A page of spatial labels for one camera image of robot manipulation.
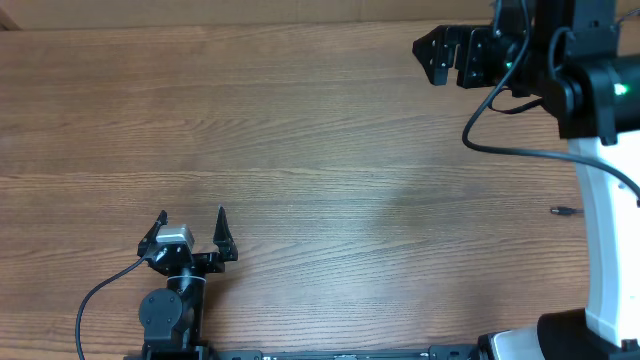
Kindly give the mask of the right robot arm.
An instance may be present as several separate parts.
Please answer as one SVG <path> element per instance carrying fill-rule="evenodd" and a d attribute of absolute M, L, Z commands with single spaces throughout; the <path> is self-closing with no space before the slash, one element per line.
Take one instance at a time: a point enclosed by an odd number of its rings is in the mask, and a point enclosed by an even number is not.
<path fill-rule="evenodd" d="M 412 47 L 429 81 L 510 91 L 541 107 L 569 146 L 589 255 L 582 309 L 433 346 L 433 359 L 635 359 L 639 355 L 639 59 L 618 52 L 612 1 L 498 1 L 487 25 L 441 25 Z"/>

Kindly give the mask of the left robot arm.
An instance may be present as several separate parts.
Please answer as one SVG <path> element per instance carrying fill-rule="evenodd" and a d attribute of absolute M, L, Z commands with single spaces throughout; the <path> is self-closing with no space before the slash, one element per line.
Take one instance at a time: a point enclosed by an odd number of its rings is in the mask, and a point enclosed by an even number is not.
<path fill-rule="evenodd" d="M 223 273 L 238 259 L 225 209 L 217 213 L 212 252 L 195 253 L 195 239 L 185 224 L 170 226 L 162 211 L 138 244 L 137 255 L 167 278 L 166 286 L 151 291 L 140 303 L 144 328 L 143 359 L 216 359 L 202 338 L 206 276 Z"/>

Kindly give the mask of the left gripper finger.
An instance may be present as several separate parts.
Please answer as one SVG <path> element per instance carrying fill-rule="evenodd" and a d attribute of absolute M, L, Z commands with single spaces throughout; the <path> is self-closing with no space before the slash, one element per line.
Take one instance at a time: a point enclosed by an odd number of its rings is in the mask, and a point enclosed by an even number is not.
<path fill-rule="evenodd" d="M 238 260 L 237 246 L 230 232 L 226 211 L 222 206 L 218 208 L 213 243 L 218 247 L 222 261 Z"/>
<path fill-rule="evenodd" d="M 144 256 L 149 250 L 151 245 L 157 243 L 156 237 L 158 235 L 159 230 L 168 224 L 168 214 L 165 210 L 162 210 L 158 215 L 157 219 L 148 230 L 148 232 L 143 236 L 141 241 L 138 243 L 137 255 Z"/>

